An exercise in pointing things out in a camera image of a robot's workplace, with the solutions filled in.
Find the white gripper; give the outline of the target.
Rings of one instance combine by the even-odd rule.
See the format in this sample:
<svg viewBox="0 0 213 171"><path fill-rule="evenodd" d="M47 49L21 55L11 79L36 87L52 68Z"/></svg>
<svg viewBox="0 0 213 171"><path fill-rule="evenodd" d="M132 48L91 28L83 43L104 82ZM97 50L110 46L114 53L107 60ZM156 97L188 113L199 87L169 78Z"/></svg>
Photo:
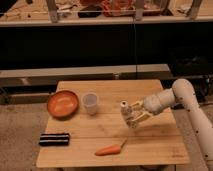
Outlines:
<svg viewBox="0 0 213 171"><path fill-rule="evenodd" d="M145 97L143 102L142 101L134 102L133 104L130 105L130 107L133 111L140 111L144 107L144 109L147 110L149 113L157 115L166 108L166 96L163 95L162 93L153 94ZM144 113L133 119L132 121L134 127L137 127L140 122L149 119L152 116L149 113Z"/></svg>

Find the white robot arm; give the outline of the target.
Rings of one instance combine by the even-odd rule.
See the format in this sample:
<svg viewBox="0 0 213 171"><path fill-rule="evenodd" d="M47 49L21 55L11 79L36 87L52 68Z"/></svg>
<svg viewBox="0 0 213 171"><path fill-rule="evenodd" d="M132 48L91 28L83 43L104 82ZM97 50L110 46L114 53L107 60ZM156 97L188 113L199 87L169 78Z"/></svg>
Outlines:
<svg viewBox="0 0 213 171"><path fill-rule="evenodd" d="M213 124L201 109L194 87L187 79L177 79L171 88L149 95L136 104L142 113L132 120L134 124L181 104L188 113L204 158L208 162L213 161Z"/></svg>

